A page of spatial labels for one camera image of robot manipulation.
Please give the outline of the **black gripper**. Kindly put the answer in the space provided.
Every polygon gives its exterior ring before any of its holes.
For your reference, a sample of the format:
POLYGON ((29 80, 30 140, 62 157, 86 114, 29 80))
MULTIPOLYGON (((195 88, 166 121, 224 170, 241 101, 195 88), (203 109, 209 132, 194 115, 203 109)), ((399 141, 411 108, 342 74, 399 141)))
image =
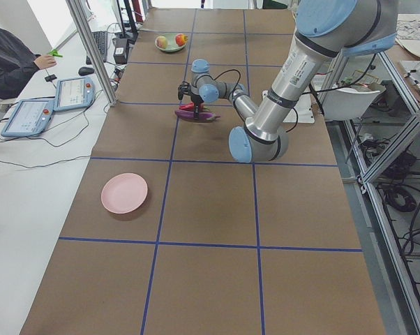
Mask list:
POLYGON ((199 119, 200 113, 202 112, 202 106, 201 106, 203 104, 202 97, 199 94, 191 94, 190 99, 195 106, 193 109, 193 119, 199 119))

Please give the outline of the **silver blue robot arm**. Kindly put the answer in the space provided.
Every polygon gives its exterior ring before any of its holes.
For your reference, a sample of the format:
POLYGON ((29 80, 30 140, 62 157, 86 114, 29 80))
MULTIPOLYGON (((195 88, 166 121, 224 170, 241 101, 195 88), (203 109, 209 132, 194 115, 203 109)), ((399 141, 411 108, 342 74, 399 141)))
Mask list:
POLYGON ((273 161, 287 150, 282 123, 325 61, 344 56, 376 54, 393 46, 398 18, 397 1, 301 1, 297 8, 294 45, 259 105, 240 84, 220 82, 209 64, 192 64, 189 95, 196 107, 218 99, 230 101, 243 125, 229 135, 230 153, 240 163, 273 161))

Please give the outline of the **seated person hand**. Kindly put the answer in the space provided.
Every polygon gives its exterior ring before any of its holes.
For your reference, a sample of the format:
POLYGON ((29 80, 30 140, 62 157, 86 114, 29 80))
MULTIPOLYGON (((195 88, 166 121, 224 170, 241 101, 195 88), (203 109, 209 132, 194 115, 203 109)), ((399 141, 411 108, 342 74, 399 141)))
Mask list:
POLYGON ((33 62, 39 70, 48 69, 57 65, 56 59, 49 54, 40 55, 33 62))

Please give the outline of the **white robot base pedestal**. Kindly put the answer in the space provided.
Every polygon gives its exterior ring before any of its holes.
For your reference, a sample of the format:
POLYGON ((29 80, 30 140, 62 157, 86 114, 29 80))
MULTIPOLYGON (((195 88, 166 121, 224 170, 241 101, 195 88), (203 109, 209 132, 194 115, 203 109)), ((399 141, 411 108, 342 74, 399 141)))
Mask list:
POLYGON ((299 124, 313 124, 315 122, 309 95, 302 95, 299 98, 294 110, 289 112, 283 122, 294 124, 296 121, 299 124))

